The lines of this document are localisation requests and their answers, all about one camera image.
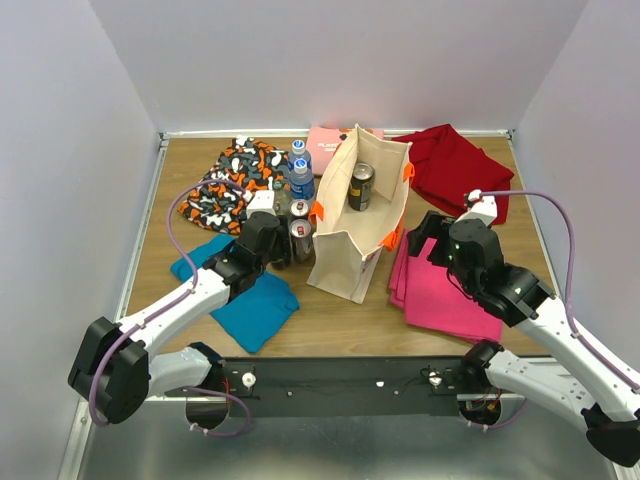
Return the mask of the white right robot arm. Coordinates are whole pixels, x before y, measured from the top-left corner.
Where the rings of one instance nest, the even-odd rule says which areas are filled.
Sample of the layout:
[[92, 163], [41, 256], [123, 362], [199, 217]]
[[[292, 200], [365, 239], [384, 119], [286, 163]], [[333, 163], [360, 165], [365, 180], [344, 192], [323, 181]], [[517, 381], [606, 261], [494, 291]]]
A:
[[530, 270], [505, 261], [498, 235], [480, 219], [455, 220], [428, 212], [407, 234], [408, 253], [429, 240], [430, 262], [452, 274], [486, 313], [542, 345], [567, 372], [561, 377], [532, 365], [495, 341], [482, 340], [463, 357], [460, 379], [469, 390], [495, 387], [521, 395], [573, 423], [593, 448], [613, 463], [639, 462], [639, 375], [577, 321], [553, 289]]

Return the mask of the Pocari Sweat bottle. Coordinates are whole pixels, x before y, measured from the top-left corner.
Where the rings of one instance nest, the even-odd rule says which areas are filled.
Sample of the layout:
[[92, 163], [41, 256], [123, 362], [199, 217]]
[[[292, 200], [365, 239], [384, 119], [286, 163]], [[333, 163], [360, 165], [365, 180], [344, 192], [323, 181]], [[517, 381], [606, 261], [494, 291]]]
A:
[[305, 142], [301, 139], [296, 139], [291, 144], [291, 150], [288, 154], [288, 167], [290, 171], [294, 170], [295, 161], [298, 159], [304, 159], [307, 163], [307, 167], [311, 169], [311, 154], [307, 150]]
[[314, 174], [305, 159], [298, 158], [294, 161], [289, 181], [293, 200], [313, 200], [315, 196]]

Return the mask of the beige canvas tote bag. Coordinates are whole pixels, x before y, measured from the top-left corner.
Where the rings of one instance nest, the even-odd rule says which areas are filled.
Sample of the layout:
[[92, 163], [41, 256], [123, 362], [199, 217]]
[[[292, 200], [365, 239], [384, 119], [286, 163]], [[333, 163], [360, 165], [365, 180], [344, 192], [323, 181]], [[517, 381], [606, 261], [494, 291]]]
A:
[[[310, 211], [315, 263], [307, 283], [361, 304], [379, 256], [399, 243], [414, 177], [411, 143], [384, 140], [355, 126], [328, 163]], [[356, 164], [373, 169], [371, 201], [364, 211], [348, 205]]]

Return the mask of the green glass bottle front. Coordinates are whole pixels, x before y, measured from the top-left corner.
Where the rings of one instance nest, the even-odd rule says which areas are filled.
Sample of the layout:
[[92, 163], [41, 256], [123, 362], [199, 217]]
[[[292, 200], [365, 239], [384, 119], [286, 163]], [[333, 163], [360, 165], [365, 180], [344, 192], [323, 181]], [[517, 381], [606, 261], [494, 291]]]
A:
[[288, 184], [283, 180], [273, 182], [274, 205], [277, 214], [286, 214], [291, 204], [291, 194]]

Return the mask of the dark can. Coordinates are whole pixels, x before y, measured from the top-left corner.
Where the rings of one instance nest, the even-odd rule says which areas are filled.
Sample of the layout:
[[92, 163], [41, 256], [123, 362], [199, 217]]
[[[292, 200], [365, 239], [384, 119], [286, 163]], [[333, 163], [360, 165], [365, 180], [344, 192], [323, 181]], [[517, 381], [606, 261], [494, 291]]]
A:
[[353, 210], [365, 211], [369, 207], [374, 181], [372, 166], [364, 162], [354, 165], [348, 190], [348, 203]]

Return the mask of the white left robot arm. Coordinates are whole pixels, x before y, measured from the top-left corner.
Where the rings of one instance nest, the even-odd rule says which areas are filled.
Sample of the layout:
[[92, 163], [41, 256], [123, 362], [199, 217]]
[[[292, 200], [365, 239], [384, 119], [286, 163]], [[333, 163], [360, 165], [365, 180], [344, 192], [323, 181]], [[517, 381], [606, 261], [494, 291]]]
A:
[[222, 380], [212, 349], [192, 344], [175, 353], [163, 347], [197, 319], [226, 306], [251, 313], [246, 302], [267, 267], [291, 262], [288, 222], [267, 212], [251, 215], [240, 236], [189, 279], [149, 307], [117, 322], [105, 317], [86, 329], [68, 384], [89, 406], [98, 426], [119, 424], [154, 395], [175, 389], [214, 393]]

